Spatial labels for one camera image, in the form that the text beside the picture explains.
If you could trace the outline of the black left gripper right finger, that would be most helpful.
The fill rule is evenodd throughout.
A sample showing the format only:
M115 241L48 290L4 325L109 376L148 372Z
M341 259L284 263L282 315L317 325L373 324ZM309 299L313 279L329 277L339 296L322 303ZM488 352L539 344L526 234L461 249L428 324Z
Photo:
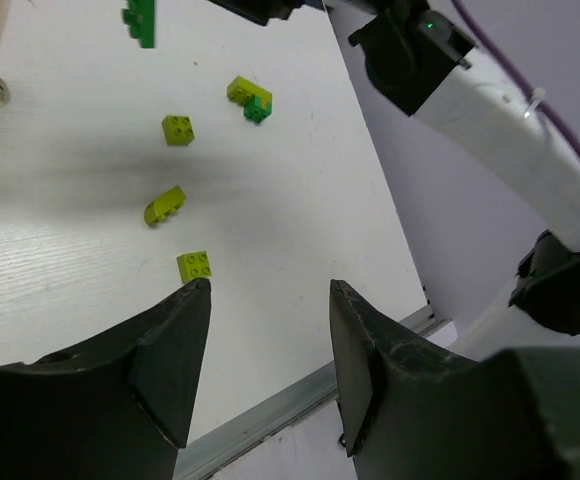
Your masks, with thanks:
M347 454L361 479L580 479L580 349L477 362L343 280L330 331Z

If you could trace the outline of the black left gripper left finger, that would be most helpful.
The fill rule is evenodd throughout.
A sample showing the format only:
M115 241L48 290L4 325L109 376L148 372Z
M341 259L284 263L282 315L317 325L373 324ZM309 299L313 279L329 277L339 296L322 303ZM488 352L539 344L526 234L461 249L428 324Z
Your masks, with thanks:
M211 285L32 364L0 366L0 479L169 479L188 440Z

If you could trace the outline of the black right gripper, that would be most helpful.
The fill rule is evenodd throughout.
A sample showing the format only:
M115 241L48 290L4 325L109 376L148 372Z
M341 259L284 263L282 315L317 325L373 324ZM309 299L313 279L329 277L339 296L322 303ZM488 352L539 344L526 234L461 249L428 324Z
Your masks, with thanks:
M320 9L320 2L312 0L211 0L211 2L260 26L266 26L270 20L286 21L295 10L304 6Z

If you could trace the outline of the long lime lego brick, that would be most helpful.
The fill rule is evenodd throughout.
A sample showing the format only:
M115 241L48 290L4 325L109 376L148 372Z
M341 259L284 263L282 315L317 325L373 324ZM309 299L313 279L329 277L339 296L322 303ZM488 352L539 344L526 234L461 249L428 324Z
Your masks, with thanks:
M242 76L236 76L231 81L227 86L226 95L230 101L240 106L245 106L253 97L260 97L267 102L273 99L270 91Z

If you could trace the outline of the green lego with orange numeral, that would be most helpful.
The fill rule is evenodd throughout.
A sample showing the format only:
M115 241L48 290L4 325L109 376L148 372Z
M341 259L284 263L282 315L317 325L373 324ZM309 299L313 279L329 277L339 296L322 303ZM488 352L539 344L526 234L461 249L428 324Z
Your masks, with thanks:
M243 115L257 125L261 124L272 113L272 101L261 96L253 96L244 106Z

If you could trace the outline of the green lego plate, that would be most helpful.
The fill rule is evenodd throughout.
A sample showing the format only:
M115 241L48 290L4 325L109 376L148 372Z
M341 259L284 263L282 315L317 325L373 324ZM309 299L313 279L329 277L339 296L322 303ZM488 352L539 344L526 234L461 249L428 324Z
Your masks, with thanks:
M121 17L129 36L143 49L155 48L155 0L127 0Z

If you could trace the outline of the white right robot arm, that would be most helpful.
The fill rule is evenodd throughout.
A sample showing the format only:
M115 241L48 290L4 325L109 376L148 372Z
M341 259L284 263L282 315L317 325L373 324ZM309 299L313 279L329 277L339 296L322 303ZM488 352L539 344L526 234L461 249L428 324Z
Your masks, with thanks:
M371 84L405 115L463 147L546 222L506 303L453 345L474 360L521 346L580 346L580 138L478 25L426 1L359 1L350 34Z

